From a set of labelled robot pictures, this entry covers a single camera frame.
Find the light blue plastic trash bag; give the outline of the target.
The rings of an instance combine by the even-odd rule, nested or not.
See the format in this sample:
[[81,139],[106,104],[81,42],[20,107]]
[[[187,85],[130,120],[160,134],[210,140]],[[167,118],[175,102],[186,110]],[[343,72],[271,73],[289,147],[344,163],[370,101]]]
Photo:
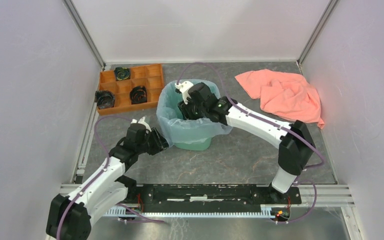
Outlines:
[[212,122],[208,118],[185,120],[178,108],[183,98],[176,92],[176,82],[170,81],[162,89],[156,109],[162,134],[171,145],[200,143],[218,135],[228,135],[232,131],[231,126]]

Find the green plastic trash bin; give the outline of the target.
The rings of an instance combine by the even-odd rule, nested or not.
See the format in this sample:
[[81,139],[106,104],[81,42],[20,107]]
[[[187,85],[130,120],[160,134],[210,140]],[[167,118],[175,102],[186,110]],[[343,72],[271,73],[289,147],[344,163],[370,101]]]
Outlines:
[[175,142],[174,146],[188,151],[204,151],[208,149],[211,145],[212,138],[203,138],[196,141],[189,142]]

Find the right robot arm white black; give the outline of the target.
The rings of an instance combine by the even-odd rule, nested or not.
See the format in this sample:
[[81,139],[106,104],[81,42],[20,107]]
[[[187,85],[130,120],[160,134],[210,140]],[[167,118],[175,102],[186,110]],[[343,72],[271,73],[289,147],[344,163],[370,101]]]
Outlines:
[[251,133],[278,150],[278,170],[270,183],[269,199],[282,204],[289,189],[305,169],[315,151],[314,141],[304,122],[275,120],[246,108],[236,100],[218,98],[203,82],[175,84],[182,101],[178,108],[186,120],[209,119],[214,123]]

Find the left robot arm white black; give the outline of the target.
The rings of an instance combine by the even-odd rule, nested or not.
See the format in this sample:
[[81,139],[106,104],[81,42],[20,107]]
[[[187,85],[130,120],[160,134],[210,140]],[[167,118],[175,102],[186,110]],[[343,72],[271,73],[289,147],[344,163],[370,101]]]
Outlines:
[[125,137],[109,151],[102,165],[66,196],[56,195],[45,232],[56,240],[86,240],[95,223],[110,208],[137,198],[136,181],[125,176],[141,154],[156,155],[169,147],[156,128],[134,121]]

